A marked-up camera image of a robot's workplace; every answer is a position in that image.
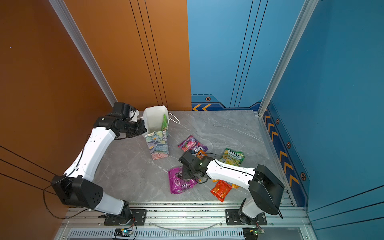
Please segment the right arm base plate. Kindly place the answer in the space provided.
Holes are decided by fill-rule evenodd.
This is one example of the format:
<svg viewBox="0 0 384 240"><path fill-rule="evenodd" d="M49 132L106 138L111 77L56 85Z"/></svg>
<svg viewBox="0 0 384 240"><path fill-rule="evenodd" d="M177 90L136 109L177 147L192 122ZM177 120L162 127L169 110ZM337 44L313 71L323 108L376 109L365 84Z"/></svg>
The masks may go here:
<svg viewBox="0 0 384 240"><path fill-rule="evenodd" d="M228 226L235 226L235 225L266 226L268 224L267 218L264 212L258 214L253 219L246 216L245 214L240 214L239 209L226 209L225 215L226 215L226 223Z"/></svg>

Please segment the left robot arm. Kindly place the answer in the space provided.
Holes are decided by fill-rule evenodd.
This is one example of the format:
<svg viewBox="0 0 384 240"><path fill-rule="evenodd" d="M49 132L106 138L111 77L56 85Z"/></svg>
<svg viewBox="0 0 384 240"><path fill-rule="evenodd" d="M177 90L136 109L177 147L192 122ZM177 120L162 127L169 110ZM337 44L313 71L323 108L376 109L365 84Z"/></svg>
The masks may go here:
<svg viewBox="0 0 384 240"><path fill-rule="evenodd" d="M61 176L54 176L51 187L62 204L103 213L117 225L133 222L129 203L104 192L93 182L96 170L109 145L120 134L134 138L147 132L145 122L135 117L104 116L97 119L89 138L72 165Z"/></svg>

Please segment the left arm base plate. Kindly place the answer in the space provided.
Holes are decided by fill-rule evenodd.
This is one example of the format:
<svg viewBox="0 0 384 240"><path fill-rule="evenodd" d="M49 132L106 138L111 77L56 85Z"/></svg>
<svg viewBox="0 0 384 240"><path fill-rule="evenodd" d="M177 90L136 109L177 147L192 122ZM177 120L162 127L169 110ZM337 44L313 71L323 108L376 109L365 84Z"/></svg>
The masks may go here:
<svg viewBox="0 0 384 240"><path fill-rule="evenodd" d="M147 210L133 209L123 211L120 215L105 215L104 226L143 226L147 218Z"/></svg>

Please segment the purple grape candy bag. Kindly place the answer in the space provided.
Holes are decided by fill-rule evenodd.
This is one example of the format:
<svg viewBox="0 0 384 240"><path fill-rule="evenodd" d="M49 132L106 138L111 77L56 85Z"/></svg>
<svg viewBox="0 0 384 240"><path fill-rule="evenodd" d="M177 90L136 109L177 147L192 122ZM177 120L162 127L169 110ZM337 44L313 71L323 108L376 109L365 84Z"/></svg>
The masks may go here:
<svg viewBox="0 0 384 240"><path fill-rule="evenodd" d="M168 171L170 191L172 194L181 194L189 189L192 189L197 182L195 180L184 180L183 167L177 167Z"/></svg>

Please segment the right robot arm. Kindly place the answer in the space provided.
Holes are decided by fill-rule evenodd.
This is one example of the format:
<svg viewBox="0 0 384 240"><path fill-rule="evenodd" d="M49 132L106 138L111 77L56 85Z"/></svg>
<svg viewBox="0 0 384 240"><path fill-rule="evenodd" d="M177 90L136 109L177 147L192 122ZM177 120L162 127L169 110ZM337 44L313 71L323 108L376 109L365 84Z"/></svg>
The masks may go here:
<svg viewBox="0 0 384 240"><path fill-rule="evenodd" d="M248 190L252 197L243 200L237 213L242 224L255 225L265 213L283 218L280 204L285 186L266 166L242 168L208 156L199 159L190 152L183 153L179 162L187 179L221 180Z"/></svg>

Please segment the floral white paper bag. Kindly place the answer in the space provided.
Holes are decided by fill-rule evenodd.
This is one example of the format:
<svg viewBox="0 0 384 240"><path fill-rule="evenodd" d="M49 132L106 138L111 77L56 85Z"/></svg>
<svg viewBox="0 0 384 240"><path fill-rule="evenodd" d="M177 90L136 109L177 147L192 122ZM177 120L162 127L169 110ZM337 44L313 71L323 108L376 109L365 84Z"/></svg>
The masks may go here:
<svg viewBox="0 0 384 240"><path fill-rule="evenodd" d="M142 116L142 120L145 121L147 128L147 132L143 134L143 137L146 140L153 160L167 158L170 155L168 146L169 124L166 131L161 129L164 114L168 114L169 124L170 121L176 124L181 123L176 116L169 113L166 106L146 108Z"/></svg>

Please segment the orange Fox's candy bag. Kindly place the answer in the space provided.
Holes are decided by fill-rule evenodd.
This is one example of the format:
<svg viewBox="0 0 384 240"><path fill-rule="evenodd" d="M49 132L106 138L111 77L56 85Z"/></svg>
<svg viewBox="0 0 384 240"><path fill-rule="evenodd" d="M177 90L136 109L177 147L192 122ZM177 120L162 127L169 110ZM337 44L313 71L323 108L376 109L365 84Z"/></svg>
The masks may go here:
<svg viewBox="0 0 384 240"><path fill-rule="evenodd" d="M196 154L196 156L199 158L199 159L202 159L203 157L206 157L207 154L204 150L199 150L199 152Z"/></svg>

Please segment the green Lays chips bag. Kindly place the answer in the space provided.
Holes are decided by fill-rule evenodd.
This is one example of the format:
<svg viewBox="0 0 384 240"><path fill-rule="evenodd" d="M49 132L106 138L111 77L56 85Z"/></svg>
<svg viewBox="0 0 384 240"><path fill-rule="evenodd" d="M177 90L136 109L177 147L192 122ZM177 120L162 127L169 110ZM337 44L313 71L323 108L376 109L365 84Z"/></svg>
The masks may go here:
<svg viewBox="0 0 384 240"><path fill-rule="evenodd" d="M166 131L167 128L168 128L168 114L164 114L163 115L163 121L162 121L162 126L161 126L161 129L162 131Z"/></svg>

